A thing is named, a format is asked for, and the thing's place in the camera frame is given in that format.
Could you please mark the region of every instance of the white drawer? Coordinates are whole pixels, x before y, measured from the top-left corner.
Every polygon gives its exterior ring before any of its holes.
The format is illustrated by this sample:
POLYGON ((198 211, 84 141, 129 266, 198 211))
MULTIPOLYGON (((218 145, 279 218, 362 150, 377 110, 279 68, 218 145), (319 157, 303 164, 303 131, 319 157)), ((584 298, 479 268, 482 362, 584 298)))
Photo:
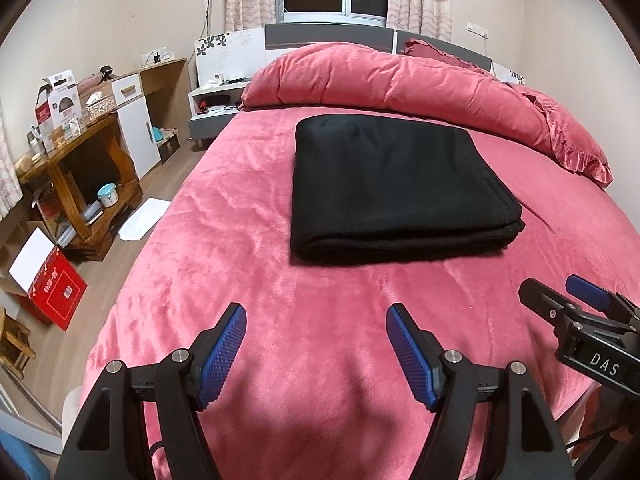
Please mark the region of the white drawer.
POLYGON ((118 106, 133 101, 133 99, 142 95, 140 74, 136 73, 123 77, 122 79, 116 79, 116 81, 111 82, 111 88, 113 89, 113 95, 116 97, 116 104, 118 106))

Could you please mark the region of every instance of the headboard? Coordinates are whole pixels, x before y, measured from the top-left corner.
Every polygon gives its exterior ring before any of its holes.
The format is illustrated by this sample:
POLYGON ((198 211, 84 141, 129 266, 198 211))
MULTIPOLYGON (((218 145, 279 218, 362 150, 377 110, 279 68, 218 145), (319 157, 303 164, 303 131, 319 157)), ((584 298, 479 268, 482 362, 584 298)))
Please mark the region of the headboard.
POLYGON ((380 52, 402 54, 404 42, 411 38, 427 41, 448 54, 458 56, 485 70, 491 70, 491 59, 487 56, 446 41, 404 30, 351 23, 274 23, 264 26, 264 45, 267 50, 298 48, 311 43, 345 41, 370 46, 380 52))

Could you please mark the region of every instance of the pink quilt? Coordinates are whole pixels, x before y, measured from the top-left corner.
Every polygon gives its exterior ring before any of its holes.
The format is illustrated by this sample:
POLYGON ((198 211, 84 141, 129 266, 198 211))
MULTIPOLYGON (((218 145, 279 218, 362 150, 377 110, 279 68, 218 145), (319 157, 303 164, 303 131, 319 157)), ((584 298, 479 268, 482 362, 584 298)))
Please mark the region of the pink quilt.
MULTIPOLYGON (((240 112, 156 226, 88 358, 85 395, 108 361, 157 362, 230 302, 244 305, 246 337, 220 398, 200 415, 225 480, 409 477, 433 415, 412 397, 386 337, 393 302, 474 362, 523 361, 559 416, 590 380, 556 362, 550 326, 518 301, 520 282, 562 290, 577 273, 640 300, 640 238, 612 199, 542 153, 473 130, 524 205, 526 227, 502 253, 348 268, 292 262, 295 126, 338 112, 240 112)), ((154 407, 146 414, 149 441, 160 440, 154 407)), ((463 476, 478 464, 477 419, 463 476)), ((162 452, 156 462, 167 478, 162 452)))

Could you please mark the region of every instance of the white bucket with blue lid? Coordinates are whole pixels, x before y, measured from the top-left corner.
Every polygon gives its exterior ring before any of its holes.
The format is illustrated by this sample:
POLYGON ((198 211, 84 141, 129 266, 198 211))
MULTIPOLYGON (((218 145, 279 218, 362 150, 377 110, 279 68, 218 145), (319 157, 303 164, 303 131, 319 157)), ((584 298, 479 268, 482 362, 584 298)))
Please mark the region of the white bucket with blue lid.
POLYGON ((98 200, 104 207, 111 207, 118 201, 115 184, 105 184, 98 190, 98 200))

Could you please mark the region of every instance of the blue lid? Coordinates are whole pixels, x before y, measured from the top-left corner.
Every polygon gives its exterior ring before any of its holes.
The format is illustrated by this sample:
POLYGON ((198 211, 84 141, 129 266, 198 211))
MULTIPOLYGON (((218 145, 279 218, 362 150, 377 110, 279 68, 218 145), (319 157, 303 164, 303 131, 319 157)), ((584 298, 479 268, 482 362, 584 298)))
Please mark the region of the blue lid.
POLYGON ((99 190, 98 190, 98 197, 99 196, 107 196, 108 194, 111 193, 111 191, 113 191, 114 189, 116 189, 116 185, 115 184, 105 184, 104 186, 102 186, 99 190))

